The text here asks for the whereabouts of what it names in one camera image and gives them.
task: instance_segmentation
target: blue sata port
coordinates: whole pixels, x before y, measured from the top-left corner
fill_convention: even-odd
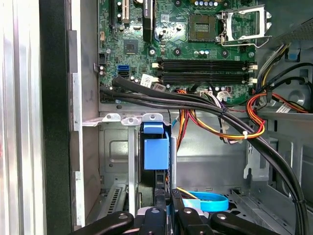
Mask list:
[[[129,68],[129,65],[118,65],[117,66],[117,71],[129,71],[130,68]]]

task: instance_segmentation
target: ventilation holes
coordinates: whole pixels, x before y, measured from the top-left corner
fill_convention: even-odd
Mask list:
[[[118,195],[119,195],[119,192],[120,192],[120,191],[121,191],[120,188],[116,188],[116,189],[115,189],[115,192],[114,192],[114,195],[113,195],[111,204],[110,204],[110,206],[109,206],[108,214],[112,214],[112,213],[113,213],[114,208],[115,208],[115,204],[116,204],[116,202],[117,202],[117,198],[118,198]]]

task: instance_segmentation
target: pci slot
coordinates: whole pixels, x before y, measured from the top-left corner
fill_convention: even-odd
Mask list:
[[[164,71],[245,71],[249,64],[244,61],[225,60],[165,60],[158,59]]]
[[[109,26],[112,29],[112,32],[115,33],[115,0],[109,0]]]
[[[123,0],[122,17],[123,23],[129,24],[129,0]]]
[[[248,74],[164,72],[160,79],[162,79],[164,84],[170,85],[195,84],[198,82],[232,85],[245,83],[248,80]]]

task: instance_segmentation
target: blue cable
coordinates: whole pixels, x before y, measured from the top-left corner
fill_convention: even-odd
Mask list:
[[[176,124],[176,122],[177,122],[176,119],[172,122],[172,129],[174,128],[174,125]]]

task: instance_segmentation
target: motherboard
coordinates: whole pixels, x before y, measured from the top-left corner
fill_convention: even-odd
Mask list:
[[[99,0],[100,85],[110,87],[121,75],[161,91],[188,91],[199,84],[203,92],[208,82],[217,92],[228,91],[228,102],[240,103],[250,95],[248,79],[253,75],[248,70],[255,48],[223,47],[218,13],[255,4],[256,0]],[[253,13],[233,17],[234,38],[256,30]]]

